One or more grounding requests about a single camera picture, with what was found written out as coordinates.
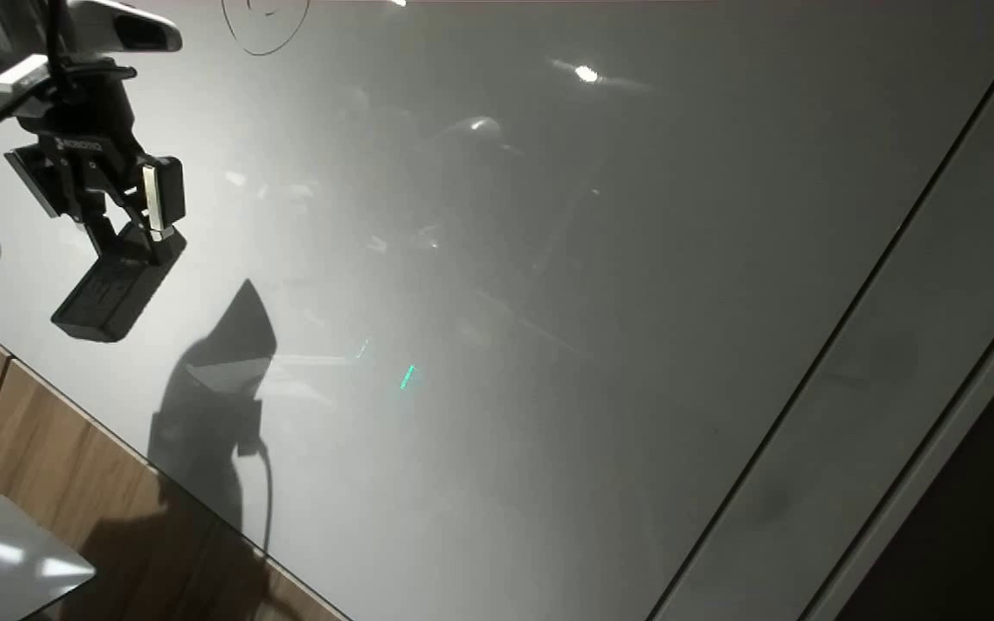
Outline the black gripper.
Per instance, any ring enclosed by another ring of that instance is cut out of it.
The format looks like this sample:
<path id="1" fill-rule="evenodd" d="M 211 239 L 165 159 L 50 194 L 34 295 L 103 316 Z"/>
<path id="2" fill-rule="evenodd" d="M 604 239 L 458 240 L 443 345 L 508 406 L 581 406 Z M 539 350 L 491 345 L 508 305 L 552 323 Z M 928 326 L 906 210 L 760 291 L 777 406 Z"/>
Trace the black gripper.
<path id="1" fill-rule="evenodd" d="M 8 154 L 50 216 L 84 222 L 98 255 L 116 245 L 108 202 L 149 223 L 152 240 L 165 240 L 183 216 L 183 163 L 141 149 L 126 78 L 130 67 L 116 62 L 68 64 L 66 81 L 22 121 L 34 142 Z"/>

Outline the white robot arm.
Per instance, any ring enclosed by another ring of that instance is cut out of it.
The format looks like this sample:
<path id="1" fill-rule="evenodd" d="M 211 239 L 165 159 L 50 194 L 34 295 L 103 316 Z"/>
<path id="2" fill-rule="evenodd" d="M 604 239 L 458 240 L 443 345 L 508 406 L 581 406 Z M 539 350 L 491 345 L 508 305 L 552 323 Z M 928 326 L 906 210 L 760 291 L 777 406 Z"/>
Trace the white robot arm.
<path id="1" fill-rule="evenodd" d="M 183 165 L 133 139 L 116 50 L 178 50 L 168 17 L 126 0 L 0 0 L 0 121 L 34 135 L 8 163 L 101 255 L 168 261 L 186 212 Z"/>

